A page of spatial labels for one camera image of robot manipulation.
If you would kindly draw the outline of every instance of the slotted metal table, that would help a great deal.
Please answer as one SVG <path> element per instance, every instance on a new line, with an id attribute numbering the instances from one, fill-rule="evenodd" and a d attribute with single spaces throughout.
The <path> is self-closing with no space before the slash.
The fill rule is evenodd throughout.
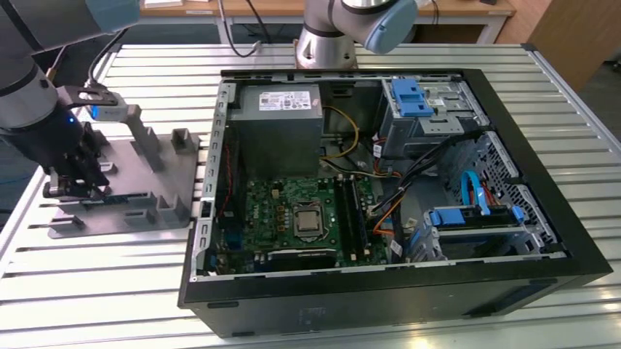
<path id="1" fill-rule="evenodd" d="M 39 169 L 0 234 L 0 348 L 621 345 L 621 147 L 550 65 L 537 52 L 504 45 L 406 45 L 386 56 L 358 48 L 358 60 L 362 68 L 485 72 L 616 272 L 504 317 L 223 340 L 176 307 L 188 229 L 51 240 L 42 225 L 56 208 L 40 195 Z M 291 45 L 247 59 L 220 45 L 126 45 L 100 62 L 99 76 L 140 105 L 156 133 L 188 128 L 206 147 L 219 71 L 293 67 Z M 123 125 L 95 126 L 110 137 L 130 136 Z M 196 178 L 203 173 L 199 166 Z"/>

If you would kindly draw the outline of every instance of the orange wire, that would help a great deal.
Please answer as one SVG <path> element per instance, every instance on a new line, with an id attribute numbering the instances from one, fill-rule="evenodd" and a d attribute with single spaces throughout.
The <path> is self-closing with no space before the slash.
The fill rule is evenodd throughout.
<path id="1" fill-rule="evenodd" d="M 373 234 L 378 234 L 378 233 L 393 233 L 390 230 L 381 230 L 379 227 L 382 226 L 382 223 L 383 221 L 386 220 L 386 218 L 389 218 L 389 215 L 393 213 L 393 211 L 395 210 L 395 208 L 399 206 L 401 204 L 401 201 L 403 201 L 403 198 L 405 196 L 402 196 L 399 198 L 399 200 L 397 200 L 397 202 L 394 203 L 394 205 L 390 207 L 389 211 L 386 211 L 383 217 L 381 218 L 381 220 L 378 221 L 378 224 L 375 224 L 375 227 L 373 228 Z"/>

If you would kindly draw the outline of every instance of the yellow wire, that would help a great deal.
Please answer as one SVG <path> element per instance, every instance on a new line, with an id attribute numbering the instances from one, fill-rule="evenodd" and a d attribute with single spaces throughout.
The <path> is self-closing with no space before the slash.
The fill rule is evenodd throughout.
<path id="1" fill-rule="evenodd" d="M 354 135 L 354 138 L 353 138 L 353 144 L 351 144 L 350 148 L 349 148 L 346 151 L 343 151 L 342 153 L 339 153 L 339 154 L 337 154 L 337 155 L 327 155 L 327 156 L 322 156 L 322 157 L 321 157 L 322 159 L 329 160 L 329 159 L 339 158 L 341 156 L 345 156 L 345 155 L 347 155 L 349 153 L 353 152 L 353 150 L 354 150 L 354 149 L 357 148 L 357 146 L 358 146 L 358 139 L 359 139 L 359 137 L 361 137 L 361 133 L 359 133 L 359 131 L 358 131 L 358 125 L 357 125 L 357 123 L 353 121 L 351 117 L 350 117 L 341 109 L 338 109 L 338 108 L 335 108 L 335 107 L 333 107 L 333 106 L 330 106 L 330 105 L 325 105 L 323 108 L 330 109 L 330 110 L 335 111 L 338 114 L 341 114 L 341 116 L 342 116 L 343 118 L 346 118 L 347 121 L 350 122 L 350 124 L 351 124 L 351 126 L 353 126 L 353 130 L 354 130 L 354 132 L 355 132 L 355 135 Z"/>
<path id="2" fill-rule="evenodd" d="M 342 172 L 339 169 L 337 169 L 331 164 L 329 164 L 327 162 L 325 162 L 326 165 L 329 165 L 331 167 L 331 169 L 334 169 L 337 172 Z M 347 171 L 347 172 L 343 172 L 343 173 L 351 173 L 354 175 L 363 175 L 363 176 L 369 176 L 369 177 L 373 177 L 373 178 L 386 178 L 386 176 L 378 176 L 377 174 L 373 174 L 373 173 L 366 173 L 366 172 L 361 172 L 361 171 Z"/>

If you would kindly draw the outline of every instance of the table leg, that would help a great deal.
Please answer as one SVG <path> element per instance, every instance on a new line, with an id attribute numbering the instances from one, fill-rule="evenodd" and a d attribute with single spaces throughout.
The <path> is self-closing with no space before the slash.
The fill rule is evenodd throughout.
<path id="1" fill-rule="evenodd" d="M 222 18 L 215 19 L 215 25 L 218 26 L 218 36 L 220 38 L 220 44 L 227 44 L 229 39 L 226 37 L 226 25 L 229 26 L 229 32 L 231 33 L 231 40 L 235 43 L 235 39 L 233 38 L 233 28 L 231 23 L 226 23 L 222 21 Z"/>
<path id="2" fill-rule="evenodd" d="M 490 17 L 489 22 L 481 31 L 481 35 L 478 36 L 477 44 L 494 44 L 496 38 L 498 38 L 498 34 L 502 30 L 502 26 L 505 25 L 506 17 Z"/>

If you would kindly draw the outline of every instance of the sticker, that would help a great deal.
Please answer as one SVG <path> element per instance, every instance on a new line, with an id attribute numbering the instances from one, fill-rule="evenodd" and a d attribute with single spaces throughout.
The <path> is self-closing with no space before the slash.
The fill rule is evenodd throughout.
<path id="1" fill-rule="evenodd" d="M 390 243 L 390 249 L 397 253 L 397 255 L 401 257 L 401 254 L 403 253 L 403 248 L 401 247 L 399 243 L 393 240 Z"/>
<path id="2" fill-rule="evenodd" d="M 311 93 L 263 92 L 259 96 L 259 111 L 298 111 L 311 109 Z"/>
<path id="3" fill-rule="evenodd" d="M 214 11 L 186 11 L 186 15 L 212 15 Z"/>
<path id="4" fill-rule="evenodd" d="M 373 145 L 373 156 L 375 158 L 381 158 L 382 157 L 382 146 L 379 144 L 374 144 Z"/>
<path id="5" fill-rule="evenodd" d="M 418 221 L 414 218 L 410 217 L 407 219 L 406 229 L 407 230 L 414 230 L 414 228 L 417 227 L 417 223 L 418 223 Z"/>
<path id="6" fill-rule="evenodd" d="M 430 107 L 438 107 L 438 106 L 445 106 L 445 101 L 442 100 L 442 98 L 438 98 L 437 100 L 427 100 L 427 104 Z"/>

